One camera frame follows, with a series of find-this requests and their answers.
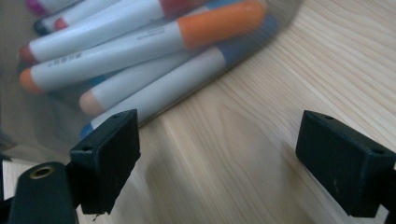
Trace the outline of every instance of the purple marker cap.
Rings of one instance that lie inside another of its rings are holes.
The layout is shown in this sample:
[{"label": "purple marker cap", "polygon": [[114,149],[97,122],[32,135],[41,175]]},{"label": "purple marker cap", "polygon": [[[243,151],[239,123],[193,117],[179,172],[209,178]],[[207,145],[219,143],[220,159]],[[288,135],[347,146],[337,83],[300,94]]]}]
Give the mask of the purple marker cap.
[{"label": "purple marker cap", "polygon": [[39,0],[26,0],[26,5],[31,11],[33,11],[37,15],[40,15],[40,16],[47,15],[46,9],[44,9],[41,6]]}]

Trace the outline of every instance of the marker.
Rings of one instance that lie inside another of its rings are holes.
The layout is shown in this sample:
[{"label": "marker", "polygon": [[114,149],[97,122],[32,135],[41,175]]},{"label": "marker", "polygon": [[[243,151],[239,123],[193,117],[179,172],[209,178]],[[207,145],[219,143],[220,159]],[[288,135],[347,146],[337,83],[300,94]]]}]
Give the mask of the marker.
[{"label": "marker", "polygon": [[35,14],[46,16],[70,7],[81,0],[26,0],[27,7]]},{"label": "marker", "polygon": [[100,115],[169,73],[193,55],[193,52],[183,50],[127,68],[82,94],[79,106],[86,114]]},{"label": "marker", "polygon": [[86,20],[51,35],[31,41],[20,49],[27,63],[43,63],[91,48],[163,17],[172,17],[205,0],[120,1]]},{"label": "marker", "polygon": [[77,7],[68,10],[62,17],[58,18],[55,22],[55,28],[56,30],[62,30],[119,1],[120,0],[85,0]]},{"label": "marker", "polygon": [[242,35],[260,26],[265,7],[244,1],[183,17],[153,30],[25,69],[21,85],[31,93],[53,91],[182,49]]},{"label": "marker", "polygon": [[42,18],[41,20],[38,20],[34,23],[33,28],[35,29],[35,32],[38,33],[39,35],[49,35],[53,32],[56,31],[55,29],[55,21],[58,20],[59,18],[62,17],[62,15],[67,11],[71,10],[75,5],[68,7],[66,9],[63,9],[53,15],[50,15],[48,17]]},{"label": "marker", "polygon": [[277,20],[273,16],[267,16],[260,30],[254,34],[234,38],[207,49],[96,117],[81,130],[81,137],[85,137],[112,115],[131,108],[137,108],[138,122],[142,124],[220,72],[246,58],[274,36],[276,30]]}]

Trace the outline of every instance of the light wood tabletop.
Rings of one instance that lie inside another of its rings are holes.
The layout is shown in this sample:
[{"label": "light wood tabletop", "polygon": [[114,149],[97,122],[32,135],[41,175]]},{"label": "light wood tabletop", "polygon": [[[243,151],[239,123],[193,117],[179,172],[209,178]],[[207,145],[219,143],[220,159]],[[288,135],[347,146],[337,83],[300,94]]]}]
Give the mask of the light wood tabletop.
[{"label": "light wood tabletop", "polygon": [[348,217],[295,147],[312,110],[396,151],[395,21],[394,0],[305,0],[268,46],[141,127],[113,212],[80,223],[383,223],[383,207]]}]

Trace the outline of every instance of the container of markers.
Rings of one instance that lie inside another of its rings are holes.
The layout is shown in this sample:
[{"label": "container of markers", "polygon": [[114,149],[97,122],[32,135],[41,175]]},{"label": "container of markers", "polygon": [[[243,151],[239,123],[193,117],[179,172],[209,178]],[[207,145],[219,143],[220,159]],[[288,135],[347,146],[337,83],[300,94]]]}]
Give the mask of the container of markers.
[{"label": "container of markers", "polygon": [[64,161],[112,115],[137,109],[144,125],[276,38],[293,0],[27,0],[1,59],[3,154]]}]

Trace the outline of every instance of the wood grain surface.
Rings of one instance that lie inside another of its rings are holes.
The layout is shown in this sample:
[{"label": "wood grain surface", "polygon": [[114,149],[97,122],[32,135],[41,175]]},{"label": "wood grain surface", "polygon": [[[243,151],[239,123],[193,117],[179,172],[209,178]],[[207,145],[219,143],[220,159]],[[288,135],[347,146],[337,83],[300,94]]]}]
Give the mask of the wood grain surface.
[{"label": "wood grain surface", "polygon": [[396,150],[395,21],[394,0],[305,0],[266,48],[144,125],[113,212],[80,223],[383,223],[382,207],[348,217],[294,149],[307,109]]}]

